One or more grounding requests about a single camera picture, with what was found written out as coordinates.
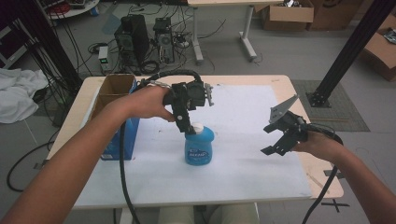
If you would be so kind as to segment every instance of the forearm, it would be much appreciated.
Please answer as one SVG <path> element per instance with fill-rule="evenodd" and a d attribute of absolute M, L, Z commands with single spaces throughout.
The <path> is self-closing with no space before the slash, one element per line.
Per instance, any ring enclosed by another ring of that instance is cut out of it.
<path fill-rule="evenodd" d="M 118 105 L 107 106 L 51 158 L 3 222 L 62 223 L 125 119 Z"/>
<path fill-rule="evenodd" d="M 391 223 L 396 220 L 395 195 L 348 150 L 334 161 L 359 200 L 370 223 Z"/>

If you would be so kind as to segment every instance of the hand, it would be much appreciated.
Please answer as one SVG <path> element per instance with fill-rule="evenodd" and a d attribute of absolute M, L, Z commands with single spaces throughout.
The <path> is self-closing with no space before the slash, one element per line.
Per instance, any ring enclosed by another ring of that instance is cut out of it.
<path fill-rule="evenodd" d="M 345 148 L 323 133 L 308 132 L 308 141 L 300 142 L 293 150 L 308 152 L 319 159 L 335 163 Z"/>
<path fill-rule="evenodd" d="M 163 97 L 169 89 L 159 86 L 147 86 L 116 101 L 117 106 L 125 108 L 127 118 L 148 119 L 159 117 L 175 121 L 174 116 L 163 106 Z"/>

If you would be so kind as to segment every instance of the blue spray bottle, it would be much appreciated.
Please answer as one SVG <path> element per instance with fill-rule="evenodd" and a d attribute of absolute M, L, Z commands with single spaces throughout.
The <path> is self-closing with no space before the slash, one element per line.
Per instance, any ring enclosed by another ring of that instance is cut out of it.
<path fill-rule="evenodd" d="M 187 134 L 184 146 L 186 163 L 190 165 L 205 165 L 212 160 L 212 141 L 215 135 L 212 130 L 201 123 L 192 123 L 196 134 Z"/>

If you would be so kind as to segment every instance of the blue box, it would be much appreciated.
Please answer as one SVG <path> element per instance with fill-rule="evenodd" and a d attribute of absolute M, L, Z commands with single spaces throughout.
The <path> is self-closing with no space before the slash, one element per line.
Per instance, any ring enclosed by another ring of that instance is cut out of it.
<path fill-rule="evenodd" d="M 96 117 L 96 115 L 110 102 L 130 94 L 136 88 L 136 85 L 137 83 L 134 75 L 108 75 L 96 97 L 91 118 Z M 129 118 L 125 121 L 123 150 L 124 159 L 126 161 L 132 159 L 139 120 L 139 118 Z M 118 161 L 120 159 L 120 129 L 117 130 L 110 143 L 107 145 L 101 159 L 103 161 Z"/>

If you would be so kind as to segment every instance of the gray carpet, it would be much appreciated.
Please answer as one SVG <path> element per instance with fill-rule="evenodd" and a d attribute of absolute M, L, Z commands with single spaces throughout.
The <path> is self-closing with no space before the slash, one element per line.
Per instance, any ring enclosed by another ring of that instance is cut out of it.
<path fill-rule="evenodd" d="M 338 84 L 329 98 L 330 108 L 311 107 L 307 92 L 314 92 L 320 81 L 292 80 L 294 89 L 300 95 L 306 114 L 312 123 L 332 127 L 338 132 L 370 132 L 359 111 L 347 96 L 341 84 Z"/>

